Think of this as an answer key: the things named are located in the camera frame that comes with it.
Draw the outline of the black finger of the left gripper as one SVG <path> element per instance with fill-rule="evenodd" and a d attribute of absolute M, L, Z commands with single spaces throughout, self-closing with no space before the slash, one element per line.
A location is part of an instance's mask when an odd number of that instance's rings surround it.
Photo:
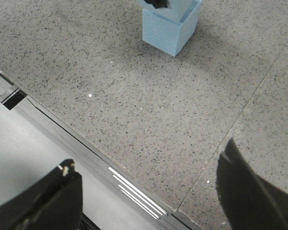
<path fill-rule="evenodd" d="M 155 9 L 167 8 L 168 1 L 167 0 L 144 0 L 145 3 L 152 5 Z"/>

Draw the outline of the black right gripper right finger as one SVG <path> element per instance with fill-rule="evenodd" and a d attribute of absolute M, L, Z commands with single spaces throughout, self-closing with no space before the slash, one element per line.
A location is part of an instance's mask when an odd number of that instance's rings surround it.
<path fill-rule="evenodd" d="M 288 194 L 256 174 L 233 139 L 218 158 L 216 190 L 233 230 L 288 230 Z"/>

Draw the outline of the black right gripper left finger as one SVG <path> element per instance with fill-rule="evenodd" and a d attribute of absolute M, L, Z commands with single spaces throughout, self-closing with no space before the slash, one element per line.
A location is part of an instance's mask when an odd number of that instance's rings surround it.
<path fill-rule="evenodd" d="M 0 230 L 76 230 L 83 210 L 82 176 L 66 159 L 0 206 Z"/>

